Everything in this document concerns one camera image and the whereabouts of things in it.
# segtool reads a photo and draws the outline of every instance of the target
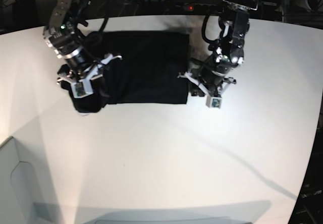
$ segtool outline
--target white tabletop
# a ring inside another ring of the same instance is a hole
[[[202,20],[114,18],[106,29],[186,31],[203,57]],[[0,135],[14,136],[20,160],[34,166],[39,212],[55,223],[217,217],[212,223],[287,224],[319,115],[323,31],[250,24],[246,62],[230,73],[238,84],[220,110],[189,97],[187,105],[107,105],[86,117],[56,85],[63,61],[42,28],[0,36]],[[207,35],[218,34],[211,18]]]

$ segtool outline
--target white table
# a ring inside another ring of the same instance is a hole
[[[184,28],[195,54],[205,55],[202,19],[115,18],[106,29]],[[35,168],[38,210],[55,223],[221,217],[211,223],[287,224],[316,131],[323,31],[250,24],[246,62],[230,73],[238,84],[221,110],[189,97],[187,105],[107,105],[86,117],[56,85],[63,61],[42,28],[0,36],[1,134],[14,136],[20,160]],[[218,34],[211,18],[207,35]]]

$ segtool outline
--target black cloth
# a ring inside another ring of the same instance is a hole
[[[103,72],[103,82],[93,82],[93,95],[74,99],[74,107],[82,113],[96,113],[106,104],[165,103],[186,104],[188,80],[178,78],[186,72],[189,35],[164,31],[122,31],[105,33],[102,43],[92,53],[120,54]]]

